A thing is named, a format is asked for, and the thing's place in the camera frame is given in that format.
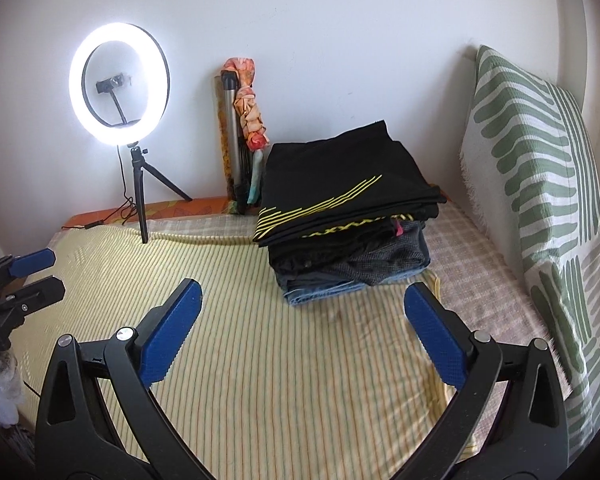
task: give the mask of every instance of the yellow stripe print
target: yellow stripe print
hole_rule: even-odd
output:
[[[321,232],[311,233],[310,235],[304,235],[302,238],[311,238],[313,236],[330,235],[330,234],[337,233],[340,231],[346,231],[347,229],[349,229],[351,227],[360,227],[365,224],[371,224],[371,222],[377,222],[384,218],[386,218],[386,216],[379,216],[378,218],[365,218],[364,220],[360,220],[358,222],[349,222],[346,225],[336,225],[335,227],[330,227]],[[413,221],[413,216],[411,216],[411,215],[392,215],[391,218]]]
[[[382,175],[373,176],[372,178],[363,180],[357,186],[353,187],[353,189],[347,191],[345,194],[342,194],[337,197],[332,197],[324,202],[320,202],[309,208],[300,207],[298,209],[293,209],[293,211],[288,212],[274,212],[276,208],[267,208],[260,212],[260,218],[258,218],[258,224],[256,225],[256,230],[253,235],[253,240],[260,240],[262,237],[267,235],[271,230],[276,227],[281,226],[282,224],[286,224],[287,222],[291,222],[297,218],[302,218],[303,216],[309,216],[312,214],[320,213],[322,211],[326,211],[327,209],[333,209],[338,207],[346,202],[350,202],[355,197],[357,197],[362,192],[366,191],[369,187],[375,184],[378,180],[382,178]]]

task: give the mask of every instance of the tripod leg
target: tripod leg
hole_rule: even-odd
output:
[[[156,170],[148,162],[145,162],[142,165],[142,167],[145,168],[149,173],[151,173],[155,178],[157,178],[166,187],[168,187],[169,189],[171,189],[174,193],[177,193],[181,197],[183,197],[183,199],[186,200],[187,202],[191,202],[193,200],[188,194],[186,194],[183,190],[181,190],[171,180],[169,180],[168,178],[166,178],[162,173],[160,173],[160,171]]]
[[[149,241],[149,232],[146,228],[146,212],[144,210],[144,184],[142,182],[142,168],[134,168],[134,190],[136,192],[136,211],[140,223],[142,243]]]

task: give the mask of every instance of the orange fabric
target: orange fabric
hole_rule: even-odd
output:
[[[233,197],[234,180],[231,177],[231,159],[229,158],[228,125],[227,117],[224,111],[224,88],[222,88],[222,79],[220,76],[214,78],[216,86],[216,101],[218,102],[218,123],[220,125],[220,148],[222,151],[222,168],[224,169],[224,179],[226,180],[226,195]]]
[[[200,216],[200,215],[214,215],[222,214],[226,211],[228,206],[228,200],[225,196],[218,196],[214,198],[196,198],[191,202],[184,200],[173,200],[171,202],[157,202],[154,204],[147,204],[146,218],[147,220],[158,220],[161,218],[176,218],[179,216]],[[69,218],[65,227],[75,227],[91,222],[97,222],[106,218],[116,209],[105,209],[103,211],[93,211],[90,213],[82,213],[79,215],[72,216]],[[138,221],[138,216],[132,216],[128,222]],[[119,214],[113,215],[107,224],[120,224],[122,218]]]
[[[232,57],[222,68],[233,70],[238,74],[240,80],[240,89],[235,97],[234,108],[240,115],[240,126],[247,141],[247,147],[252,152],[262,150],[269,144],[269,139],[265,135],[266,128],[262,123],[260,109],[256,103],[256,94],[251,87],[256,75],[255,63],[253,59],[247,57]]]

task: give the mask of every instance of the yellow striped sheet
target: yellow striped sheet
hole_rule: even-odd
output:
[[[142,245],[137,231],[110,226],[67,233],[56,257],[51,270],[65,299],[27,317],[11,337],[24,379],[38,391],[59,335],[109,338],[183,278],[202,284],[202,313],[152,390],[218,479],[389,479],[452,395],[404,317],[405,285],[293,309],[267,251],[245,237],[152,234]],[[432,272],[420,279],[437,289]],[[142,457],[103,382],[125,447]],[[35,420],[36,410],[30,395],[23,414]]]

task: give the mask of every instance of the black cable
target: black cable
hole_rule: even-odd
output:
[[[136,204],[134,202],[133,197],[130,197],[126,194],[126,180],[125,180],[125,169],[124,166],[122,164],[122,155],[120,155],[120,146],[116,146],[116,149],[118,150],[118,161],[120,163],[120,175],[122,177],[122,187],[123,187],[123,192],[122,195],[125,197],[125,201],[122,203],[122,205],[117,208],[115,211],[111,212],[106,218],[103,218],[102,220],[99,220],[97,222],[94,222],[93,224],[90,224],[88,226],[62,226],[62,229],[87,229],[91,226],[96,225],[103,225],[107,220],[109,220],[113,215],[115,215],[116,213],[120,213],[120,218],[122,218],[122,225],[124,225],[133,215],[136,214],[137,210],[136,210]]]
[[[34,390],[34,389],[31,387],[31,386],[29,386],[29,385],[27,384],[27,381],[24,381],[24,380],[23,380],[22,382],[24,383],[24,385],[25,385],[25,386],[26,386],[26,387],[27,387],[29,390],[31,390],[31,391],[32,391],[32,392],[33,392],[33,393],[34,393],[36,396],[38,396],[38,398],[40,398],[40,394],[39,394],[39,393],[38,393],[36,390]]]

